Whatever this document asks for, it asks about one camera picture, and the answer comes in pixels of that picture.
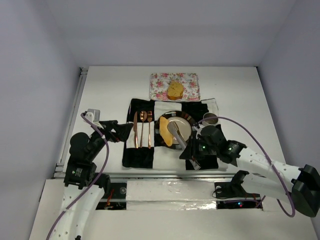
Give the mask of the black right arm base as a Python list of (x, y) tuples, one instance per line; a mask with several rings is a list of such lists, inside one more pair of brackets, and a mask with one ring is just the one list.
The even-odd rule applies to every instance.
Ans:
[(238, 171), (231, 181), (229, 182), (217, 182), (214, 184), (214, 191), (212, 195), (215, 195), (215, 198), (220, 200), (226, 200), (231, 198), (260, 198), (260, 194), (258, 193), (249, 193), (245, 191), (242, 187), (242, 183), (244, 182), (244, 178), (248, 175), (249, 172), (240, 170)]

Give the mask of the light yellow bread slice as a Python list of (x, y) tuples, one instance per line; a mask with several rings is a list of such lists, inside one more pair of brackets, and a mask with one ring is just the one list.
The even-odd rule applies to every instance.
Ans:
[(159, 118), (159, 134), (163, 138), (165, 144), (168, 147), (171, 147), (173, 144), (174, 136), (168, 130), (169, 123), (170, 123), (170, 121), (167, 118), (165, 118), (163, 116), (161, 116)]

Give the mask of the silver metal tongs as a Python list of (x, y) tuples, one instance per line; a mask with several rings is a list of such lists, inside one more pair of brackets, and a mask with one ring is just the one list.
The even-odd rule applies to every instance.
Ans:
[[(184, 140), (183, 136), (181, 135), (180, 129), (177, 123), (174, 121), (170, 121), (167, 128), (169, 132), (174, 136), (176, 141), (179, 143), (179, 145), (181, 146), (181, 149), (184, 150), (187, 146), (187, 142)], [(201, 169), (201, 166), (196, 160), (188, 160), (188, 161), (190, 162), (194, 170), (197, 171)]]

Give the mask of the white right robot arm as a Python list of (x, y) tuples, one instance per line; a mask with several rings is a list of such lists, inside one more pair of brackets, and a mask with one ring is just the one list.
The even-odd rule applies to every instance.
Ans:
[(180, 159), (200, 161), (217, 157), (239, 169), (232, 180), (218, 190), (223, 199), (246, 194), (268, 196), (289, 203), (299, 213), (314, 218), (320, 209), (320, 175), (311, 165), (303, 167), (269, 160), (245, 144), (227, 140), (213, 125), (194, 131), (188, 141), (174, 134), (183, 152)]

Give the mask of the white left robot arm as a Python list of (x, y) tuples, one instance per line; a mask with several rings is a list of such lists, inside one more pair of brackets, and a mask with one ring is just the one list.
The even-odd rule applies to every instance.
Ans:
[(126, 142), (133, 124), (119, 124), (116, 120), (94, 124), (91, 135), (84, 132), (70, 139), (69, 160), (63, 180), (60, 214), (50, 228), (48, 240), (83, 240), (98, 203), (112, 194), (109, 175), (96, 171), (94, 159), (108, 143)]

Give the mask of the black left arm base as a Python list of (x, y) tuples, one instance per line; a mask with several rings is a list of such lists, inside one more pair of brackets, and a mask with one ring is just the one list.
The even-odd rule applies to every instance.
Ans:
[(98, 202), (96, 210), (126, 210), (127, 182), (107, 175), (105, 193)]

